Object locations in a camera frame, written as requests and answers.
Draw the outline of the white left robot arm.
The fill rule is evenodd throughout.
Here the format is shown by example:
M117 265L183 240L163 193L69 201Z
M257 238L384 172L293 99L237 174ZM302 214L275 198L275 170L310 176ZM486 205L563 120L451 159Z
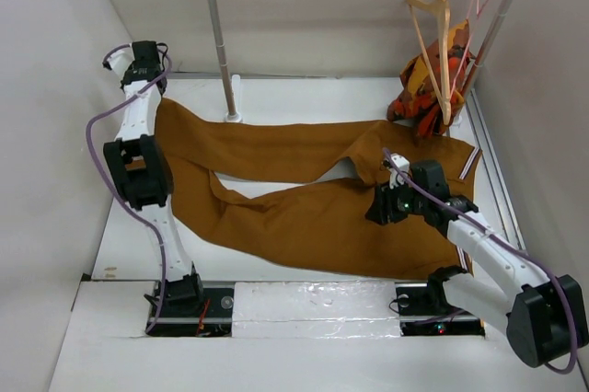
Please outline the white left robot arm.
M163 281L146 299L156 317L196 317L205 305L202 281L183 247L171 210L174 183L155 136L156 112L167 87L167 45L132 42L108 55L103 66L115 72L125 95L121 128L103 146L117 195L154 234Z

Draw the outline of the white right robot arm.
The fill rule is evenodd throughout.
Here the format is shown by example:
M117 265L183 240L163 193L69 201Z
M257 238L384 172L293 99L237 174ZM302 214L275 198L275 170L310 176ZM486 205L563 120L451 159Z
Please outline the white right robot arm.
M383 166L389 180L375 187L366 219L387 225L420 216L496 284L479 282L458 266L441 268L428 278L428 307L447 315L468 312L500 331L527 366L570 373L588 344L581 285L568 274L556 276L499 236L473 201L452 194L439 162L411 163L386 151ZM561 356L569 361L559 370L551 363Z

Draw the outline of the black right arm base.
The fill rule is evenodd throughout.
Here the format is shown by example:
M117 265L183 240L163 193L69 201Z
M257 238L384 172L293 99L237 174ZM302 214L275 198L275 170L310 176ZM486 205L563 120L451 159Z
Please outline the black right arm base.
M451 276L468 274L452 266L439 269L426 282L401 282L389 309L398 315L402 337L485 336L482 322L446 302L442 282Z

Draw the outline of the brown trousers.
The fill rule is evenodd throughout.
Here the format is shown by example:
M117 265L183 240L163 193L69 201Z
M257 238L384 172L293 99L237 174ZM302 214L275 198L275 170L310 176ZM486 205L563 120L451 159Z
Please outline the brown trousers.
M423 280L457 248L420 217L366 218L388 181L383 153L437 160L451 191L472 197L480 153L448 137L415 143L389 121L257 126L210 122L163 99L156 140L174 178L174 216L201 239L313 271Z

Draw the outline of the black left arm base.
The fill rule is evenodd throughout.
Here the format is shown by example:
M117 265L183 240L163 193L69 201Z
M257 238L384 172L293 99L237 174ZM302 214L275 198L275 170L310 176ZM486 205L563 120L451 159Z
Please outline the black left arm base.
M149 304L145 332L162 338L230 337L235 300L234 282L202 282L198 274L166 282L165 300L157 312L160 283L144 299Z

